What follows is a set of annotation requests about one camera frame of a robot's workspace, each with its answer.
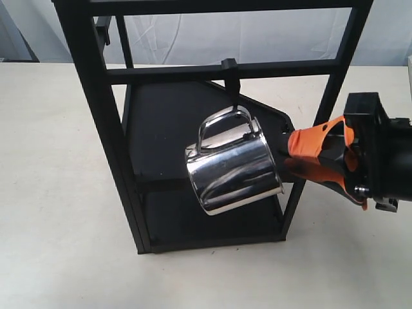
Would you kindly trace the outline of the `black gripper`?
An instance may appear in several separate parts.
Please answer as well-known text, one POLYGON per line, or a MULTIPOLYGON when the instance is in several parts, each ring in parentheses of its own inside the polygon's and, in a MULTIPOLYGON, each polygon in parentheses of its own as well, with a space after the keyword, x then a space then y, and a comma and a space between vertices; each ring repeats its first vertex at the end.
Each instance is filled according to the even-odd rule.
POLYGON ((375 201, 380 211, 397 212, 398 200, 384 196, 384 157, 388 141, 390 119, 377 92, 350 93, 344 108, 344 118, 307 129, 298 129, 287 136, 285 160, 288 170, 297 177, 318 183, 349 199, 363 210, 367 199, 375 201), (333 159, 344 156, 352 147, 358 160, 353 194, 346 190, 342 174, 299 159, 333 159))

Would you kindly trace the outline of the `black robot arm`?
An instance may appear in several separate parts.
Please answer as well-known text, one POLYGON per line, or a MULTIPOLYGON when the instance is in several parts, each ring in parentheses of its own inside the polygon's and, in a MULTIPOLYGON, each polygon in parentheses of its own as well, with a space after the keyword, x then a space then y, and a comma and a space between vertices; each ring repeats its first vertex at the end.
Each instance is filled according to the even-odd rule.
POLYGON ((411 200, 411 120, 389 118, 377 92, 350 93, 341 116, 281 137, 288 172, 363 209, 411 200))

